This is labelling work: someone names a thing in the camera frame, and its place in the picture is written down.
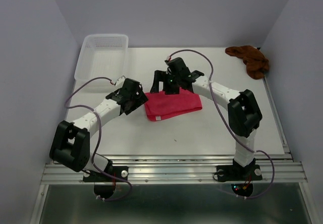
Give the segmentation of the pink microfiber towel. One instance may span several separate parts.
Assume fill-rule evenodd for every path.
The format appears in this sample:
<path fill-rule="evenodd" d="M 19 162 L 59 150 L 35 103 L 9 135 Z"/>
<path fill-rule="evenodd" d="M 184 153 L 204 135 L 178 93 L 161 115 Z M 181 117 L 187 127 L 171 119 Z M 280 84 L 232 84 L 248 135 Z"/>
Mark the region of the pink microfiber towel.
<path fill-rule="evenodd" d="M 148 120 L 163 121 L 183 114 L 202 110 L 199 95 L 188 90 L 180 89 L 179 94 L 166 95 L 159 93 L 145 93 L 148 101 L 144 104 Z"/>

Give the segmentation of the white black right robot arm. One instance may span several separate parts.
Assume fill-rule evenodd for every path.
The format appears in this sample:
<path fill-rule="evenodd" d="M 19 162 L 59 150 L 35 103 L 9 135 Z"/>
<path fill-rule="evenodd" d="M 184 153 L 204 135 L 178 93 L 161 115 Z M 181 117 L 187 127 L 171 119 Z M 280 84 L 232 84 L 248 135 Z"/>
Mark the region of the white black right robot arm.
<path fill-rule="evenodd" d="M 182 58 L 167 62 L 167 70 L 154 72 L 151 93 L 159 92 L 159 84 L 163 84 L 163 92 L 168 95 L 179 94 L 180 89 L 188 90 L 212 100 L 216 108 L 221 106 L 228 112 L 225 121 L 218 110 L 225 126 L 236 141 L 234 165 L 232 173 L 239 179 L 250 174 L 250 164 L 254 160 L 254 138 L 256 129 L 262 120 L 262 113 L 252 91 L 238 91 L 227 88 L 211 80 L 200 71 L 191 72 Z"/>

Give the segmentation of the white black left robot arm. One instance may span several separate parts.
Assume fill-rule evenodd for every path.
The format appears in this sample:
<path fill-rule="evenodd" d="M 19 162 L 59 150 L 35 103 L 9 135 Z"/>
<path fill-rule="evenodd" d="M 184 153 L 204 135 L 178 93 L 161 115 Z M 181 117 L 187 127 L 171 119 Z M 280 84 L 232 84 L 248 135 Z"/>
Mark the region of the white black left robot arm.
<path fill-rule="evenodd" d="M 121 82 L 121 86 L 106 96 L 96 108 L 86 105 L 68 107 L 82 107 L 89 112 L 72 122 L 62 121 L 58 124 L 49 152 L 52 160 L 75 172 L 93 171 L 102 181 L 112 176 L 113 162 L 97 154 L 99 143 L 93 152 L 90 151 L 91 137 L 98 133 L 100 142 L 102 127 L 106 123 L 123 114 L 129 115 L 148 101 L 140 82 L 124 77 Z"/>

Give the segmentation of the white perforated plastic basket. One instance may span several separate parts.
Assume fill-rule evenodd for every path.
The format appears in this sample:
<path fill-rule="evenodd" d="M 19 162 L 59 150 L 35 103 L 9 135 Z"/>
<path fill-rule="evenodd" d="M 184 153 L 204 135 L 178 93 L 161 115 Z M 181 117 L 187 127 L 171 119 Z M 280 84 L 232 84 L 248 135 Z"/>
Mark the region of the white perforated plastic basket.
<path fill-rule="evenodd" d="M 84 38 L 74 79 L 85 83 L 96 77 L 118 80 L 125 73 L 129 38 L 125 34 L 90 34 Z"/>

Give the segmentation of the brown crumpled towel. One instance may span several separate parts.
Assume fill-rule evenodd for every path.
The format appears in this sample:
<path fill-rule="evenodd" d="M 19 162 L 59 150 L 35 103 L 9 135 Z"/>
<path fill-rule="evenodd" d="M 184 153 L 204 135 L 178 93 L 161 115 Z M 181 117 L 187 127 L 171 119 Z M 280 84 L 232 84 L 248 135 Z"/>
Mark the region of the brown crumpled towel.
<path fill-rule="evenodd" d="M 247 75 L 254 80 L 264 78 L 270 69 L 269 60 L 259 49 L 251 45 L 227 47 L 225 53 L 241 59 L 246 66 Z"/>

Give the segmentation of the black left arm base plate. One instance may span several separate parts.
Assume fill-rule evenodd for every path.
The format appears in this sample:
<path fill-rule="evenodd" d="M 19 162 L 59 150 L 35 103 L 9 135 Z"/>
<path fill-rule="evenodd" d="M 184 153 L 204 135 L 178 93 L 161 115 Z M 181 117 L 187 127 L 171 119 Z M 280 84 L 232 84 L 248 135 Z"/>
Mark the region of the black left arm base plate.
<path fill-rule="evenodd" d="M 113 166 L 113 162 L 105 157 L 98 159 L 100 170 L 88 162 L 82 170 L 83 181 L 93 183 L 93 193 L 102 202 L 119 201 L 128 197 L 132 184 L 128 181 L 128 166 Z"/>

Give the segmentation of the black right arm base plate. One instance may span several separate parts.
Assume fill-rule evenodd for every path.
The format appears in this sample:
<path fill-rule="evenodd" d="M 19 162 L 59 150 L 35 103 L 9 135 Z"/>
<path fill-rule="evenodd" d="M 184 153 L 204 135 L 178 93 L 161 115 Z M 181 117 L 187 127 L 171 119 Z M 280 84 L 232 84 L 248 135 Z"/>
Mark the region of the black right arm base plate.
<path fill-rule="evenodd" d="M 261 181 L 262 172 L 259 165 L 241 167 L 239 165 L 218 165 L 213 179 L 219 183 L 232 182 L 232 194 L 245 199 L 253 193 L 253 181 Z"/>

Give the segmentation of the aluminium mounting rail frame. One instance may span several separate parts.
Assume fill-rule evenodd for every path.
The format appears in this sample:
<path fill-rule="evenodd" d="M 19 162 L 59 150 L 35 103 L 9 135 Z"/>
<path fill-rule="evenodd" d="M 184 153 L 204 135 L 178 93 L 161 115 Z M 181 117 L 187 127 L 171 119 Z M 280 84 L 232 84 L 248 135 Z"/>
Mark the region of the aluminium mounting rail frame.
<path fill-rule="evenodd" d="M 292 156 L 267 79 L 253 83 L 260 92 L 264 120 L 256 134 L 256 146 L 268 155 L 256 154 L 263 183 L 298 183 L 305 208 L 312 223 L 322 223 L 310 192 L 308 178 L 301 162 Z M 205 109 L 174 119 L 150 122 L 139 108 L 106 123 L 91 140 L 116 166 L 129 168 L 133 185 L 212 184 L 218 165 L 230 165 L 234 140 L 229 135 L 214 104 L 205 100 Z"/>

